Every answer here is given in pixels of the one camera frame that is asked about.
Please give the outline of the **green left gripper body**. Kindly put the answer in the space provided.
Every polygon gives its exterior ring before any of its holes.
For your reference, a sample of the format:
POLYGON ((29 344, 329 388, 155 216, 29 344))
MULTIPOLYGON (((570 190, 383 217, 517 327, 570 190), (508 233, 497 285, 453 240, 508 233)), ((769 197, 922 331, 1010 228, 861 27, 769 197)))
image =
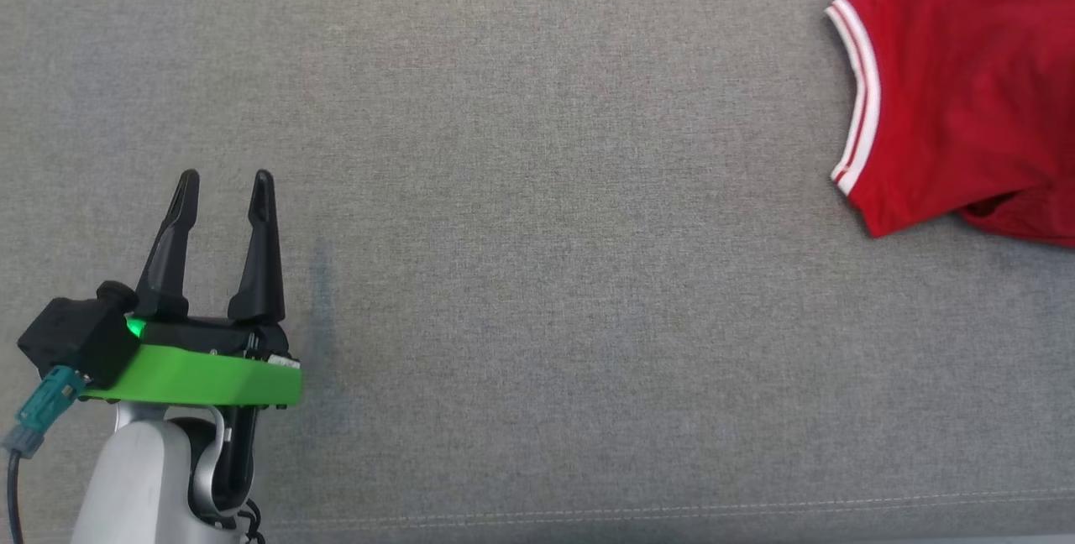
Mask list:
POLYGON ((291 406, 300 401, 299 367, 150 344, 162 326, 128 318, 141 341, 139 350, 113 387, 89 387, 83 398, 173 406, 291 406))

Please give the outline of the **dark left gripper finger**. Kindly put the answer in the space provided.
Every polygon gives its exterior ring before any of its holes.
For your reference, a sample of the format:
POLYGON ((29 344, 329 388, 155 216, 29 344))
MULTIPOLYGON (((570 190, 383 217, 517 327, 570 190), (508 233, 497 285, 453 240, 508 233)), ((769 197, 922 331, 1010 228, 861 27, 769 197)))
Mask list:
POLYGON ((228 303, 228 318, 234 323, 284 321, 280 215, 274 178, 268 170, 254 173, 247 220, 252 227, 249 246, 239 288, 228 303))
POLYGON ((199 187, 198 170, 181 173, 137 284, 138 318, 188 316, 189 302, 184 296, 186 254, 198 216, 199 187))

